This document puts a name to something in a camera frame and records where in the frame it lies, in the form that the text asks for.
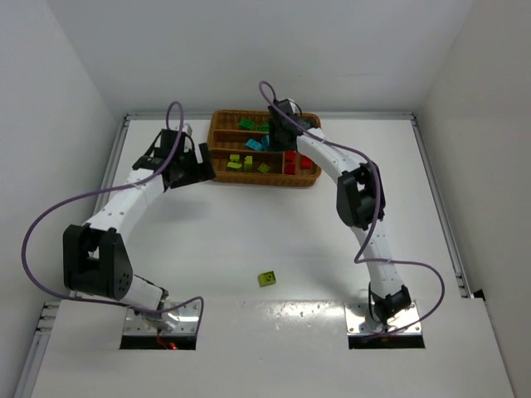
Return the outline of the dark green lego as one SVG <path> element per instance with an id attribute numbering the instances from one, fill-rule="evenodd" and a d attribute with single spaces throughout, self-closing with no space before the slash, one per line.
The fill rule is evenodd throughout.
<path id="1" fill-rule="evenodd" d="M 269 124 L 262 124 L 257 128 L 257 130 L 262 133 L 268 133 L 270 131 Z"/>

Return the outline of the brown wicker divided tray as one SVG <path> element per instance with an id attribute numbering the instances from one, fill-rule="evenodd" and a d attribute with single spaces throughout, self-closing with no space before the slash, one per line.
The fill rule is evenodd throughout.
<path id="1" fill-rule="evenodd" d="M 266 111 L 214 112 L 207 136 L 216 182 L 278 187 L 310 187 L 321 168 L 295 150 L 270 148 Z"/>

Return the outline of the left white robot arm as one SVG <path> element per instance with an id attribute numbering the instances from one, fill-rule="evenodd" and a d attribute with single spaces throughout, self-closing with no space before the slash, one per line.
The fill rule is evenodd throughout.
<path id="1" fill-rule="evenodd" d="M 83 225 L 63 234 L 63 279 L 71 291 L 90 294 L 156 316 L 169 307 L 168 291 L 136 275 L 126 243 L 143 214 L 166 191 L 216 176 L 206 143 L 189 130 L 160 131 L 134 163 L 126 189 Z"/>

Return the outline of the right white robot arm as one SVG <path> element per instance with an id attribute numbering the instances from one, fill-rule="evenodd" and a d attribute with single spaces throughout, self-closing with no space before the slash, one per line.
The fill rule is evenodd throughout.
<path id="1" fill-rule="evenodd" d="M 270 112 L 270 147 L 295 150 L 307 157 L 336 185 L 336 211 L 339 219 L 351 229 L 360 244 L 355 255 L 357 264 L 368 266 L 369 310 L 374 322 L 387 324 L 390 318 L 409 307 L 409 291 L 392 262 L 385 230 L 385 196 L 376 164 L 364 156 L 331 143 L 321 128 L 304 118 L 290 99 L 274 99 Z"/>

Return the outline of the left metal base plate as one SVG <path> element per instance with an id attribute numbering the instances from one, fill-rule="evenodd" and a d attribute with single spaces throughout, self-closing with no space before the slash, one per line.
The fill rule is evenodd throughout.
<path id="1" fill-rule="evenodd" d="M 123 335 L 154 337 L 160 332 L 165 337 L 191 337 L 197 332 L 201 315 L 202 304 L 199 300 L 162 314 L 142 314 L 128 309 Z"/>

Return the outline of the red base lego brick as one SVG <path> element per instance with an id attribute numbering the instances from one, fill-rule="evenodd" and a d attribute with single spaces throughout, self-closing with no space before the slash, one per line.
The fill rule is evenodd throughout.
<path id="1" fill-rule="evenodd" d="M 294 163 L 297 158 L 297 152 L 296 151 L 286 151 L 284 152 L 284 159 L 288 163 Z"/>

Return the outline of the red rounded lego brick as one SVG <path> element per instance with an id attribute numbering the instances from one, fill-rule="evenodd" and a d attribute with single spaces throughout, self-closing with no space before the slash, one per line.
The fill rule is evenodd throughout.
<path id="1" fill-rule="evenodd" d="M 296 166 L 294 163 L 286 163 L 284 167 L 284 174 L 287 175 L 295 175 L 296 174 Z"/>

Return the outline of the lime lego brick front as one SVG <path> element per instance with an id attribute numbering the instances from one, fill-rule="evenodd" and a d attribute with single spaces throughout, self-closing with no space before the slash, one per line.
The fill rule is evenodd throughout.
<path id="1" fill-rule="evenodd" d="M 258 275 L 257 280 L 261 288 L 274 285 L 276 284 L 275 272 L 267 271 L 265 273 L 261 273 Z"/>

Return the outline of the lime green lego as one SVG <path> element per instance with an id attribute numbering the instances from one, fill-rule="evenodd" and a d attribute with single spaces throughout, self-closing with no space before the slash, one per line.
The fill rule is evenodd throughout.
<path id="1" fill-rule="evenodd" d="M 265 163 L 262 163 L 259 167 L 258 167 L 258 171 L 261 172 L 261 173 L 268 173 L 270 171 L 270 166 L 268 166 L 267 164 Z"/>

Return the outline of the long cyan lego brick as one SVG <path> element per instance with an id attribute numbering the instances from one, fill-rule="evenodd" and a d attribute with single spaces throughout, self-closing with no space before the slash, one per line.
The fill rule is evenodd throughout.
<path id="1" fill-rule="evenodd" d="M 261 139 L 261 145 L 265 152 L 270 151 L 270 137 L 268 135 Z"/>

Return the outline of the cyan rounded lego brick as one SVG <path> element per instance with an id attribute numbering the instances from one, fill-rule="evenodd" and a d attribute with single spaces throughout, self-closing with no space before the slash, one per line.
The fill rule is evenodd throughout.
<path id="1" fill-rule="evenodd" d="M 262 151 L 263 150 L 263 146 L 261 143 L 259 143 L 258 141 L 254 140 L 254 139 L 249 139 L 246 144 L 245 144 L 245 147 L 246 148 L 249 148 L 251 150 L 254 150 L 254 151 Z"/>

